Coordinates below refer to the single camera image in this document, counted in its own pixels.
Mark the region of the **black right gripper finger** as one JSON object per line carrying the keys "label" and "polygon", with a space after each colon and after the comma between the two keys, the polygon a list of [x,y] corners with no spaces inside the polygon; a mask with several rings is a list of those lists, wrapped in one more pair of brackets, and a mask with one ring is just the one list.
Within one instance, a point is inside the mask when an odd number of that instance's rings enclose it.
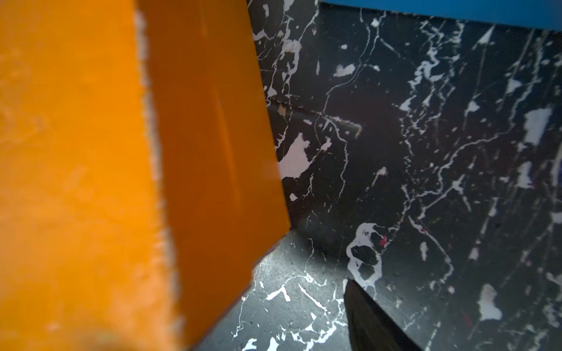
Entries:
{"label": "black right gripper finger", "polygon": [[355,280],[347,282],[344,304],[352,351],[422,350]]}

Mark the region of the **blue shoebox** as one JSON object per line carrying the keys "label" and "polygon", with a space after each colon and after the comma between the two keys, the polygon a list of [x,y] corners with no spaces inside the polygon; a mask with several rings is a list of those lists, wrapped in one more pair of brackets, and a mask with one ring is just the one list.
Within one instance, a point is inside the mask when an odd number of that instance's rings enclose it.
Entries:
{"label": "blue shoebox", "polygon": [[560,0],[332,0],[331,3],[532,29],[561,30]]}

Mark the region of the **orange shoebox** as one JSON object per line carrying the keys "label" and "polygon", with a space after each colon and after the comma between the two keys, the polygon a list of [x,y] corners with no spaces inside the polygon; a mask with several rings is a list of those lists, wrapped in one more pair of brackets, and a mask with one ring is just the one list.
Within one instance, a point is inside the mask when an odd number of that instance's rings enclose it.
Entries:
{"label": "orange shoebox", "polygon": [[191,350],[288,228],[244,1],[1,3],[1,349]]}

